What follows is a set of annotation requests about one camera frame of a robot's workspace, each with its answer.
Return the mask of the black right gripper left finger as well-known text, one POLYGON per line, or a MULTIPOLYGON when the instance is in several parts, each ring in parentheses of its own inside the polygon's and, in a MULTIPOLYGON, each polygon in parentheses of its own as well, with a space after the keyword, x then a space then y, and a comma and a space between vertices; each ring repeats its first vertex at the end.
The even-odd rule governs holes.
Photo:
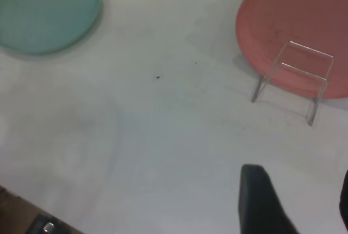
POLYGON ((260 165, 241 167, 238 213, 241 233, 298 233, 260 165))

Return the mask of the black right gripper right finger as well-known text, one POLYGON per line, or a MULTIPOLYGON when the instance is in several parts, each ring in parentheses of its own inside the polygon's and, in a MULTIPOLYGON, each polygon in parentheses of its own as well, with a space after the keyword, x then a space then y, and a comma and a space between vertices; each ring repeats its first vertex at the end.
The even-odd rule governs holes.
POLYGON ((343 222, 348 222, 348 171, 345 174, 340 193, 339 210, 343 222))

